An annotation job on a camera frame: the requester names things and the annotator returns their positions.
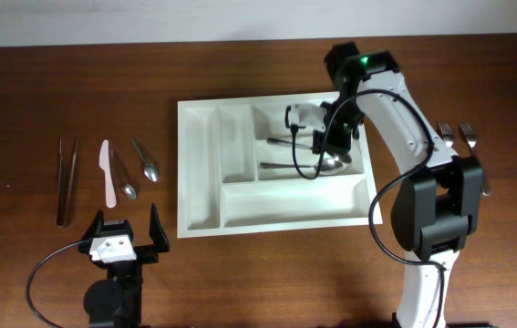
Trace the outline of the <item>steel fork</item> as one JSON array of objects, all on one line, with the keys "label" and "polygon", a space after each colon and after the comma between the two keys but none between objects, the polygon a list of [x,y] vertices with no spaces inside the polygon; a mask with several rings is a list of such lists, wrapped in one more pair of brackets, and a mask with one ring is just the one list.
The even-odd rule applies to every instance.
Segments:
[{"label": "steel fork", "polygon": [[[463,139],[467,143],[471,155],[478,159],[478,152],[476,149],[477,145],[477,133],[475,130],[470,126],[469,123],[460,123],[459,124],[460,131],[462,133]],[[482,168],[482,181],[481,181],[481,193],[483,196],[490,196],[491,195],[491,185],[487,179],[485,168]]]},{"label": "steel fork", "polygon": [[438,123],[439,133],[447,147],[452,148],[455,142],[455,133],[446,122]]}]

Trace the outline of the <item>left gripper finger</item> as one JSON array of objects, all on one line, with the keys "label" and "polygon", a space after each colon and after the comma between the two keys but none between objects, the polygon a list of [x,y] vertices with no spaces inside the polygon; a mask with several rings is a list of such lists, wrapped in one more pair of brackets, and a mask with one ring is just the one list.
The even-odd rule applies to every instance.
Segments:
[{"label": "left gripper finger", "polygon": [[87,240],[90,240],[93,238],[97,238],[102,229],[103,222],[104,222],[104,213],[102,210],[98,210],[96,212],[94,220],[90,223],[87,230],[81,237],[81,240],[87,241]]},{"label": "left gripper finger", "polygon": [[154,203],[150,207],[150,229],[149,236],[153,242],[156,252],[169,252],[170,242],[165,230],[160,223],[157,207]]}]

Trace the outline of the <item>large steel spoon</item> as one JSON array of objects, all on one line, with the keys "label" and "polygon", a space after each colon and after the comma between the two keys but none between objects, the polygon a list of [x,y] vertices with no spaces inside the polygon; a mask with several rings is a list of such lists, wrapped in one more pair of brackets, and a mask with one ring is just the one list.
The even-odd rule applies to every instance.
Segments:
[{"label": "large steel spoon", "polygon": [[261,169],[319,169],[319,174],[328,176],[337,174],[339,171],[346,168],[346,165],[335,159],[324,159],[321,166],[318,165],[294,165],[294,164],[279,164],[279,163],[270,163],[270,162],[261,162],[259,164]]},{"label": "large steel spoon", "polygon": [[[279,139],[279,138],[268,138],[266,140],[266,143],[270,144],[270,145],[284,146],[284,147],[295,146],[296,148],[299,148],[299,149],[307,149],[307,150],[313,149],[313,147],[309,146],[309,145],[305,145],[305,144],[297,143],[297,142],[293,143],[292,141],[287,141],[287,140],[283,140],[283,139]],[[333,159],[341,161],[344,164],[352,163],[352,158],[349,154],[341,155],[341,154],[335,153],[333,151],[327,151],[326,154],[328,154]]]}]

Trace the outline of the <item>white plastic knife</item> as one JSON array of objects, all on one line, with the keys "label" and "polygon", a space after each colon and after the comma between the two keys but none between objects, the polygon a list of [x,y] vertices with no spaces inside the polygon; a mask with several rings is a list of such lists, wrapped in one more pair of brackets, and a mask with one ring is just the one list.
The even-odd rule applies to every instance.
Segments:
[{"label": "white plastic knife", "polygon": [[104,174],[105,203],[108,208],[112,209],[117,205],[117,197],[112,180],[109,161],[109,141],[107,139],[102,141],[98,155],[98,164]]}]

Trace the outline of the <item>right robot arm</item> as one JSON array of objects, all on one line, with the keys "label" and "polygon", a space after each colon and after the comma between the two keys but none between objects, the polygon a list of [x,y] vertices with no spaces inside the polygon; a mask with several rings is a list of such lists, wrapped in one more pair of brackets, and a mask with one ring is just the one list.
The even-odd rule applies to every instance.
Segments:
[{"label": "right robot arm", "polygon": [[400,257],[372,229],[375,243],[405,266],[403,293],[392,315],[396,327],[443,327],[450,271],[476,231],[483,170],[474,156],[460,157],[434,131],[408,91],[388,51],[363,54],[355,43],[335,45],[324,59],[339,96],[323,104],[324,130],[314,134],[314,152],[346,152],[358,125],[375,125],[397,163],[399,176],[370,202],[397,188],[390,216]]}]

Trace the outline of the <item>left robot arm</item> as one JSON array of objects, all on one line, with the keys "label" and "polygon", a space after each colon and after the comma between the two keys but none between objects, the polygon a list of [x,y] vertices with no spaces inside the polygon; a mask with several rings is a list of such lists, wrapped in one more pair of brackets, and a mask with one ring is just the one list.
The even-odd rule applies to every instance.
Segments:
[{"label": "left robot arm", "polygon": [[106,221],[99,210],[80,239],[78,251],[107,272],[91,284],[83,299],[90,327],[139,327],[141,324],[142,267],[155,264],[170,250],[157,207],[150,207],[151,244],[135,246],[128,220]]}]

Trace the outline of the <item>small steel teaspoon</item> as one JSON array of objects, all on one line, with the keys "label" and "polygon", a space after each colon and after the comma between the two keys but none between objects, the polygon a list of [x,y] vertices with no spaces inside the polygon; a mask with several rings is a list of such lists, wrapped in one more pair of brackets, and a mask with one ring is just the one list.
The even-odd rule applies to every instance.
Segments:
[{"label": "small steel teaspoon", "polygon": [[152,182],[158,182],[160,177],[158,168],[152,161],[148,159],[144,152],[144,149],[136,139],[133,138],[131,142],[136,152],[138,153],[140,159],[143,161],[143,173],[145,177]]},{"label": "small steel teaspoon", "polygon": [[129,175],[125,170],[120,158],[114,150],[110,151],[112,161],[114,162],[115,170],[119,175],[119,188],[121,192],[129,199],[135,200],[137,198],[137,192],[134,187],[129,183]]}]

